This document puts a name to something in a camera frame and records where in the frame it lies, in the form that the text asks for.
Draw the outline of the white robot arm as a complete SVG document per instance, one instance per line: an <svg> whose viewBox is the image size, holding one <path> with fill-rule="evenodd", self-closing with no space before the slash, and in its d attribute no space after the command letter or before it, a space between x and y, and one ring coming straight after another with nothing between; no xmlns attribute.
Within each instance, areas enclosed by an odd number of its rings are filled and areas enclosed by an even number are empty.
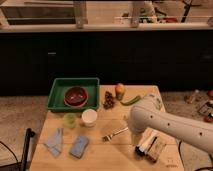
<svg viewBox="0 0 213 171"><path fill-rule="evenodd" d="M133 134L141 134L150 127L213 154L213 125L175 116L162 111L162 107L162 100L157 94L146 94L130 109L129 130Z"/></svg>

